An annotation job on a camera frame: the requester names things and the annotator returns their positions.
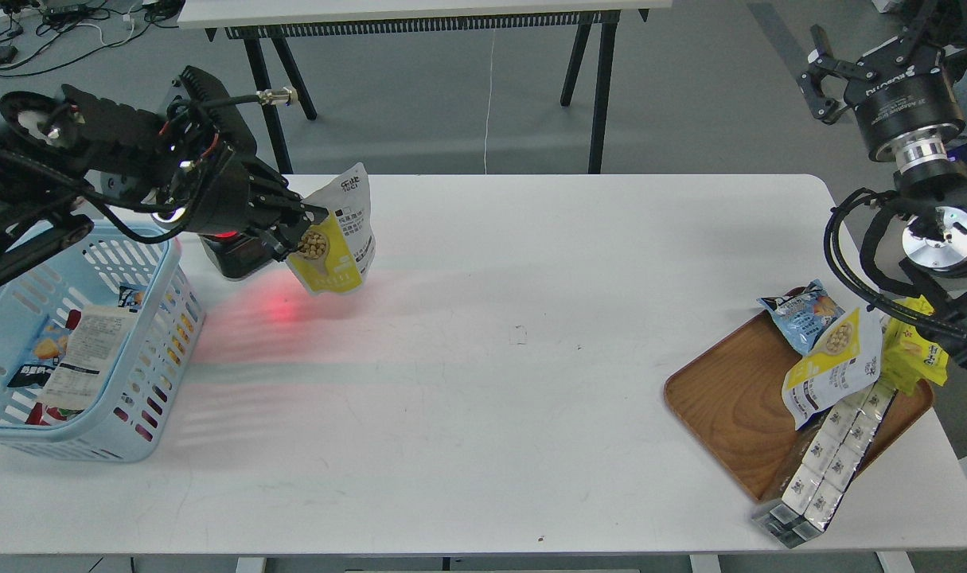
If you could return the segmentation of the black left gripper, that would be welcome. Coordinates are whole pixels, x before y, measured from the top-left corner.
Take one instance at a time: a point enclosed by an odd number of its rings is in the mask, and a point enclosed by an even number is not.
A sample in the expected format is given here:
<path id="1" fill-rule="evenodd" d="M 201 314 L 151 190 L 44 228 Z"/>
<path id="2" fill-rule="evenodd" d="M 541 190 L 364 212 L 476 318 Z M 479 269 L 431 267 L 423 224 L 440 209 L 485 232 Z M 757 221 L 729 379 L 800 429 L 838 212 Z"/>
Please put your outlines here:
<path id="1" fill-rule="evenodd" d="M 65 164 L 115 179 L 114 188 L 85 193 L 107 218 L 120 208 L 152 215 L 167 232 L 256 232 L 263 253 L 283 261 L 328 210 L 302 202 L 289 179 L 258 159 L 238 106 L 291 95 L 284 88 L 232 97 L 191 65 L 156 112 L 65 84 L 61 126 L 72 131 Z"/>

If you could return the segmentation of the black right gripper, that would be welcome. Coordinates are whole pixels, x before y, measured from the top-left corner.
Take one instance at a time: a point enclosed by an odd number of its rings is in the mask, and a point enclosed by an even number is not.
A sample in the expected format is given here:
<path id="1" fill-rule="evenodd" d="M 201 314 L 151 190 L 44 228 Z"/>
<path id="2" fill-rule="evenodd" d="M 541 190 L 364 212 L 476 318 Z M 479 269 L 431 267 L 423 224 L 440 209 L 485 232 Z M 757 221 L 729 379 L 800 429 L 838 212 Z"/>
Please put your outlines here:
<path id="1" fill-rule="evenodd" d="M 812 116 L 832 126 L 852 109 L 868 157 L 893 161 L 894 141 L 923 131 L 948 142 L 964 130 L 964 113 L 953 85 L 967 68 L 967 1 L 907 1 L 898 36 L 859 58 L 860 79 L 850 80 L 844 101 L 829 97 L 826 76 L 850 79 L 855 63 L 832 53 L 821 25 L 811 25 L 813 49 L 798 87 Z"/>

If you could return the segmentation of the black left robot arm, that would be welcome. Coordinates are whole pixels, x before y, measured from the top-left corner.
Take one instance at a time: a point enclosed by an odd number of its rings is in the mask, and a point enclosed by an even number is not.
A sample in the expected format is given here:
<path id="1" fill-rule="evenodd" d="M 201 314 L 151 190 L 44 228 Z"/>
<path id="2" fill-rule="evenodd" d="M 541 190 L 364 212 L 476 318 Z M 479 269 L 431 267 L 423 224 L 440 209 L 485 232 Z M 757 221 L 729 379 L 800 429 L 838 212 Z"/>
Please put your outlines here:
<path id="1" fill-rule="evenodd" d="M 293 88 L 229 95 L 188 66 L 157 112 L 69 84 L 55 95 L 0 97 L 0 287 L 86 238 L 93 205 L 124 236 L 239 233 L 283 260 L 330 210 L 290 191 L 256 157 L 239 105 L 290 105 Z"/>

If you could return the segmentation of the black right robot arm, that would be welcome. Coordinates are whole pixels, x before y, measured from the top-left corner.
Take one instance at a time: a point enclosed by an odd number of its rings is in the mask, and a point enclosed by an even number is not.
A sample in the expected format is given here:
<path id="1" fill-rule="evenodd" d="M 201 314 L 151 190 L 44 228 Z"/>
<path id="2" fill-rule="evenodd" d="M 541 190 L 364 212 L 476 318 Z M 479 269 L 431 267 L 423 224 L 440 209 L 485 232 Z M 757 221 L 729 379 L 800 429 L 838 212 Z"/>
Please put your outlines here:
<path id="1" fill-rule="evenodd" d="M 812 116 L 853 112 L 894 188 L 858 189 L 830 215 L 826 263 L 868 305 L 937 342 L 967 370 L 967 163 L 946 152 L 965 127 L 953 84 L 967 69 L 967 1 L 923 1 L 901 33 L 854 61 L 812 26 L 798 86 Z"/>

